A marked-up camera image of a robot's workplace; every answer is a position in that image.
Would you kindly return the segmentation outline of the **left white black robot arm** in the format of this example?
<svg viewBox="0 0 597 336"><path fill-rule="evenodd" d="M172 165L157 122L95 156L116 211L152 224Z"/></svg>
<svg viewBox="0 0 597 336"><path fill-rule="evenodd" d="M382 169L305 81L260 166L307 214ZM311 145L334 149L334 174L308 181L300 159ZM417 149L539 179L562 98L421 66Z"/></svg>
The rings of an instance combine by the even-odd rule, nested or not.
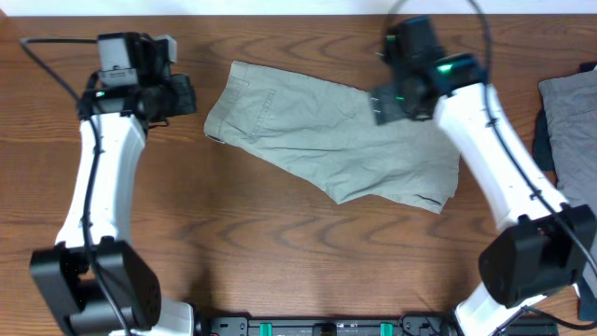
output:
<svg viewBox="0 0 597 336"><path fill-rule="evenodd" d="M30 274L66 335L192 335L191 305L163 297L135 252L131 210L149 131L196 112L189 77L174 74L169 35L98 35L100 67L74 94L81 136L76 185L53 247L37 249Z"/></svg>

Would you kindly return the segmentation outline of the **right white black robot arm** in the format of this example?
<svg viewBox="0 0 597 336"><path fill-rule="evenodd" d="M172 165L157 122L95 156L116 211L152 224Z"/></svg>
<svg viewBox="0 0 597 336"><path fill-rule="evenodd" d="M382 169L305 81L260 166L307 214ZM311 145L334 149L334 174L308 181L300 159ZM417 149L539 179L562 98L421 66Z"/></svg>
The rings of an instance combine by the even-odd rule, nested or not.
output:
<svg viewBox="0 0 597 336"><path fill-rule="evenodd" d="M375 119L432 121L460 151L492 211L497 238L479 255L480 284L435 335L540 335L562 324L537 304L594 269L596 217L539 170L503 112L492 59L448 55L430 19L382 28L390 84L372 93Z"/></svg>

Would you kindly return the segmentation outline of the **khaki green shorts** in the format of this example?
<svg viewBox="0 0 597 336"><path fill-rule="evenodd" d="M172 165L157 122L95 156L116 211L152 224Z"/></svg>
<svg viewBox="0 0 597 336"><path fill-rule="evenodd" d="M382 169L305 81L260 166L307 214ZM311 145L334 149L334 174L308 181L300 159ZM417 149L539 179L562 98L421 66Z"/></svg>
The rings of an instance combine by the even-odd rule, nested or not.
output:
<svg viewBox="0 0 597 336"><path fill-rule="evenodd" d="M440 213L460 153L431 121L379 125L367 92L235 61L204 133L303 178L335 203L376 195Z"/></svg>

